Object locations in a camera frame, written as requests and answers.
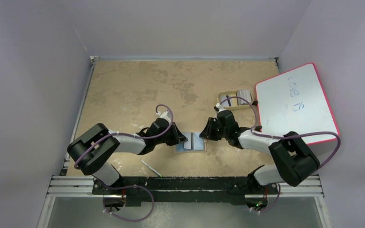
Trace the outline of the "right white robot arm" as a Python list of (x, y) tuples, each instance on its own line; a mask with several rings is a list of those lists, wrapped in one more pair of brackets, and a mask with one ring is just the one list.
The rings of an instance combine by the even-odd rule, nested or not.
[(271, 155), (273, 165), (261, 165), (248, 175), (248, 188), (253, 193), (260, 193), (272, 183), (296, 187), (320, 168), (320, 161), (296, 132), (289, 132), (283, 139), (262, 137), (251, 128), (240, 127), (230, 110), (210, 117), (200, 137), (225, 139), (233, 147)]

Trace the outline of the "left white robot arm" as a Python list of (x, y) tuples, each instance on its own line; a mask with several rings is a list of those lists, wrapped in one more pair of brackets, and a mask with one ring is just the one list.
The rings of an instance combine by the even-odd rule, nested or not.
[(159, 144), (175, 146), (187, 140), (175, 122), (161, 117), (131, 136), (112, 132), (104, 124), (97, 123), (70, 143), (67, 152), (84, 175), (92, 175), (110, 194), (118, 194), (124, 183), (121, 174), (108, 162), (113, 153), (145, 155)]

